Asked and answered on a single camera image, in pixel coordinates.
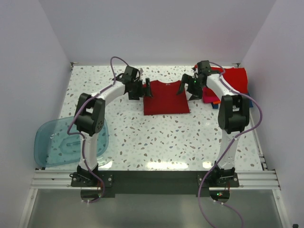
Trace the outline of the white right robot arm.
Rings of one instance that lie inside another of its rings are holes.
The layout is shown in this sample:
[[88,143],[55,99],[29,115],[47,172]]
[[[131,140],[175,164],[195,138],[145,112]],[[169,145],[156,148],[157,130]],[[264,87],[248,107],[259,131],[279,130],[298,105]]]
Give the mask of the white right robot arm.
[[220,151],[214,165],[200,181],[201,187],[224,187],[235,179],[235,156],[238,139],[249,124],[249,99],[233,88],[224,74],[226,70],[219,67],[211,68],[208,60],[200,61],[193,68],[194,74],[183,74],[177,91],[178,94],[187,91],[192,100],[202,98],[203,89],[211,89],[220,99],[218,110],[218,126],[222,130]]

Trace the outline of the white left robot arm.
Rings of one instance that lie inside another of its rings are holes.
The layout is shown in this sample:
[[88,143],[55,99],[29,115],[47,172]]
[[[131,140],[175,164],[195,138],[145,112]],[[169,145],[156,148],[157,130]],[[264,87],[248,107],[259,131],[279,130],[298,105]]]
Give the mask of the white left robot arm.
[[69,135],[80,136],[81,146],[77,170],[70,174],[72,187],[98,186],[105,189],[98,171],[97,140],[105,124],[106,106],[124,94],[128,94],[130,100],[152,97],[150,79],[142,80],[139,69],[126,66],[123,73],[114,76],[113,82],[99,92],[80,95],[71,123],[76,126],[76,132],[72,133],[71,127],[67,131]]

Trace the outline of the dark red t shirt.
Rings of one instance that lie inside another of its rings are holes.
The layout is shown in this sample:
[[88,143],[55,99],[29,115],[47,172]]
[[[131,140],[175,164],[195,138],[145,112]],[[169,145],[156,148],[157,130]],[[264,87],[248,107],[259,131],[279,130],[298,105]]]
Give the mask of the dark red t shirt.
[[185,91],[177,94],[181,82],[150,82],[152,97],[143,98],[144,115],[188,114],[190,112]]

